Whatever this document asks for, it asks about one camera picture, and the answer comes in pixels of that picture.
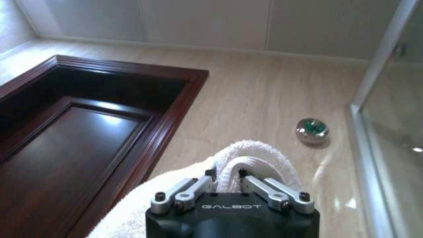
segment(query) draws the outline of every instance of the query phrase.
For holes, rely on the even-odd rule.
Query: screw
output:
[[[174,209],[177,212],[183,212],[185,211],[185,204],[181,202],[175,202]]]
[[[162,202],[162,201],[164,201],[164,199],[166,199],[166,193],[164,192],[156,192],[155,200],[158,202]]]
[[[301,192],[299,193],[299,200],[305,202],[310,202],[310,193],[309,192]]]
[[[281,209],[283,211],[287,211],[290,209],[290,207],[291,207],[291,204],[289,201],[282,202]]]

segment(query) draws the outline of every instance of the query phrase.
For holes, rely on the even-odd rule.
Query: shower enclosure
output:
[[[351,103],[373,237],[423,234],[423,3],[402,0]]]

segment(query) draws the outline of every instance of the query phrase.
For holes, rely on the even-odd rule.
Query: metal frame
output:
[[[369,144],[361,111],[418,3],[419,0],[401,1],[350,105],[351,128],[357,150],[355,166],[363,191],[369,229],[371,235],[377,238],[395,238],[397,234],[385,200],[379,173]]]

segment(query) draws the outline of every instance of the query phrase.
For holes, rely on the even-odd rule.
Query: dark wood door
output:
[[[147,178],[177,130],[199,91],[181,80],[197,75],[202,85],[207,76],[160,66],[126,75],[116,72],[134,64],[67,57],[56,64],[0,88],[0,237],[87,235]]]

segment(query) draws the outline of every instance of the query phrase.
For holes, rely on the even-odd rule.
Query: wooden trim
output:
[[[143,144],[143,150],[136,155],[136,162],[128,169],[120,169],[120,166],[118,166],[116,171],[114,171],[112,176],[108,178],[108,181],[68,233],[70,237],[82,237],[87,235],[87,231],[92,229],[92,224],[100,221],[116,202],[140,184],[140,182],[147,180],[194,99],[202,89],[209,77],[209,71],[151,64],[82,59],[58,55],[0,86],[0,102],[19,93],[56,68],[71,68],[82,71],[119,75],[130,74],[152,80],[186,81],[181,94],[159,122],[155,124],[147,141]]]

